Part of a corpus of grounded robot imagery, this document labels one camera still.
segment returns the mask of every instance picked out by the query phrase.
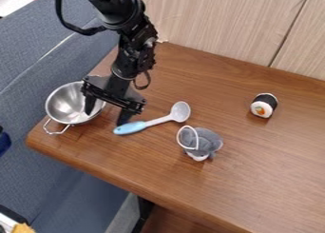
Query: wall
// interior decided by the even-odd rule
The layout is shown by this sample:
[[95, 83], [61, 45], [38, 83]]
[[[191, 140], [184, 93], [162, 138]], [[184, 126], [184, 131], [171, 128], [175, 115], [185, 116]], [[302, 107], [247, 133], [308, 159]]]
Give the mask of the wall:
[[144, 0], [162, 40], [325, 79], [325, 0]]

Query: stainless steel bowl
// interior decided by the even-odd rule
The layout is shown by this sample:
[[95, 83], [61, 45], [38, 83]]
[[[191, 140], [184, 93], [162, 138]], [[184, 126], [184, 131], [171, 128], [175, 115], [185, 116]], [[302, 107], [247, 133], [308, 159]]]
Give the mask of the stainless steel bowl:
[[[90, 115], [86, 115], [85, 96], [81, 92], [83, 82], [69, 83], [56, 88], [47, 98], [46, 111], [50, 119], [43, 125], [47, 134], [63, 134], [70, 126], [90, 121], [100, 114], [105, 102], [97, 100]], [[47, 125], [53, 120], [67, 125], [62, 131], [49, 131]]]

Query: blue fabric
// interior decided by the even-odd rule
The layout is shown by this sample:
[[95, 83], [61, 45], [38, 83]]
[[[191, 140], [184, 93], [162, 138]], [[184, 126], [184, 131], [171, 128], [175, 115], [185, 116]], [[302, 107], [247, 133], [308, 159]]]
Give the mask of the blue fabric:
[[[99, 24], [86, 0], [66, 1], [66, 19]], [[72, 34], [53, 9], [53, 0], [37, 0], [0, 20], [0, 124], [12, 139], [0, 158], [0, 204], [33, 222], [38, 233], [103, 233], [126, 193], [28, 149], [25, 140], [45, 116], [48, 95], [89, 73], [118, 38], [110, 31]]]
[[[87, 0], [64, 0], [64, 16], [78, 26], [95, 18]], [[0, 90], [72, 32], [61, 26], [54, 0], [36, 0], [0, 20]]]
[[38, 233], [104, 233], [127, 196], [125, 191], [75, 171], [49, 198], [32, 226]]

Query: spoon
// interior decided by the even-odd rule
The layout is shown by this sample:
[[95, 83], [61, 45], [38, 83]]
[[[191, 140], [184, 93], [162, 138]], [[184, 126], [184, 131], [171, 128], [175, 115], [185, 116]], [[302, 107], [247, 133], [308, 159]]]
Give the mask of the spoon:
[[191, 114], [191, 107], [184, 101], [179, 101], [170, 110], [170, 114], [148, 122], [134, 122], [118, 126], [114, 129], [114, 134], [125, 135], [146, 129], [147, 127], [175, 121], [185, 122]]

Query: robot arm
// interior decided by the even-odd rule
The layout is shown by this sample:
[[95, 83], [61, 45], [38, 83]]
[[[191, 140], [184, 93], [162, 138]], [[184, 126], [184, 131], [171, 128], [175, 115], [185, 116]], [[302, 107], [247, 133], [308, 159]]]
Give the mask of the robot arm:
[[[67, 23], [61, 13], [62, 0], [56, 0], [56, 11], [61, 23], [68, 29], [83, 35], [93, 35], [105, 29], [120, 34], [119, 52], [107, 77], [87, 76], [82, 92], [86, 97], [85, 112], [90, 114], [97, 99], [122, 108], [117, 124], [126, 123], [134, 114], [140, 114], [146, 100], [136, 89], [145, 89], [150, 84], [148, 71], [153, 68], [157, 31], [144, 14], [142, 0], [89, 0], [99, 13], [103, 25], [98, 28], [80, 29]], [[136, 78], [144, 73], [148, 84], [139, 87]]]

